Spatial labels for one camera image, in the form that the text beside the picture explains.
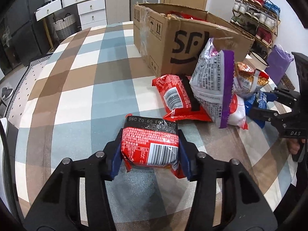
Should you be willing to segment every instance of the blue shoe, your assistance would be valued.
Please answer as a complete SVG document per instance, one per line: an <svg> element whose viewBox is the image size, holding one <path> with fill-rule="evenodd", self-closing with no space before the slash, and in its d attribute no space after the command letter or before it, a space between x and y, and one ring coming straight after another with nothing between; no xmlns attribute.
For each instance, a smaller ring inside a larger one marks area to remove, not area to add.
<svg viewBox="0 0 308 231"><path fill-rule="evenodd" d="M277 18L279 19L280 17L280 8L276 6L275 4L272 5L269 9L271 12L275 13L277 15Z"/></svg>
<svg viewBox="0 0 308 231"><path fill-rule="evenodd" d="M265 0L263 8L270 9L274 4L270 0Z"/></svg>

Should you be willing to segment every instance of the sf logo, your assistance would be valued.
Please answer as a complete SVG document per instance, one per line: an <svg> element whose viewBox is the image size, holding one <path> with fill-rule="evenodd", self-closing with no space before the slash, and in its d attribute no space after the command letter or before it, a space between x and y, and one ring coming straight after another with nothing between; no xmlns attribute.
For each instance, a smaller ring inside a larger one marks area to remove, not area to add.
<svg viewBox="0 0 308 231"><path fill-rule="evenodd" d="M204 35L203 35L203 33L200 33L200 32L191 32L188 36L187 43L185 44L184 41L182 41L179 38L180 35L184 36L182 38L184 38L185 40L187 39L187 32L186 31L184 31L184 30L177 31L175 33L174 42L177 43L179 47L177 49L172 49L172 53L181 53L185 50L185 54L189 54L192 45L194 45L194 46L199 45L200 46L200 51L198 52L198 56L199 56L199 54L201 53L202 49L204 48L204 46L206 45L206 43L209 39L209 32L204 32ZM190 58L187 58L187 59L171 58L170 63L174 63L174 64L190 63L192 61L197 60L198 56L193 56L193 57L190 57Z"/></svg>

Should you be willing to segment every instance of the metal screw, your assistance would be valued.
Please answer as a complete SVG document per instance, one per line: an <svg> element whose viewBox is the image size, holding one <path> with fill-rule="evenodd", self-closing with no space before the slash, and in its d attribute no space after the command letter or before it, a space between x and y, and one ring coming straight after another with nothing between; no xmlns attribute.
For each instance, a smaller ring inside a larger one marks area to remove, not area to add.
<svg viewBox="0 0 308 231"><path fill-rule="evenodd" d="M231 162L232 162L232 164L234 164L234 165L240 164L240 161L239 161L238 159L235 159L235 158L231 159Z"/></svg>
<svg viewBox="0 0 308 231"><path fill-rule="evenodd" d="M197 153L197 157L198 158L205 158L206 157L206 153L205 152L198 152Z"/></svg>
<svg viewBox="0 0 308 231"><path fill-rule="evenodd" d="M63 163L63 164L69 164L69 163L70 163L70 158L64 158L64 159L62 160L62 163Z"/></svg>
<svg viewBox="0 0 308 231"><path fill-rule="evenodd" d="M97 151L96 154L95 154L95 156L96 156L97 158L101 158L101 157L103 157L104 155L105 155L105 153L104 153L103 151Z"/></svg>

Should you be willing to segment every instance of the human hand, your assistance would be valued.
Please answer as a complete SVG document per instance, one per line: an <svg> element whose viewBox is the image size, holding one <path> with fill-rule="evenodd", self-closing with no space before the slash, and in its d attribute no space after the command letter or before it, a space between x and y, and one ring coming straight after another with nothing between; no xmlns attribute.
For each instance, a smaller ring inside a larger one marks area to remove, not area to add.
<svg viewBox="0 0 308 231"><path fill-rule="evenodd" d="M300 149L298 139L287 139L288 150L291 154L296 155Z"/></svg>

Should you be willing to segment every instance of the desk leg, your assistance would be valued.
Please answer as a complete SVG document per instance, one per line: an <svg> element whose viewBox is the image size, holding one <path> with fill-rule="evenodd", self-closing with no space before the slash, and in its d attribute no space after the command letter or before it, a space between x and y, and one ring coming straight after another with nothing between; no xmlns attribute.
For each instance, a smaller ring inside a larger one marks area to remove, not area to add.
<svg viewBox="0 0 308 231"><path fill-rule="evenodd" d="M49 33L49 29L47 27L47 22L46 22L46 18L45 17L43 18L43 23L44 23L44 29L45 29L45 32L46 32L46 35L47 35L47 38L48 38L51 50L54 51L54 46L52 44L51 36L50 36L50 33Z"/></svg>

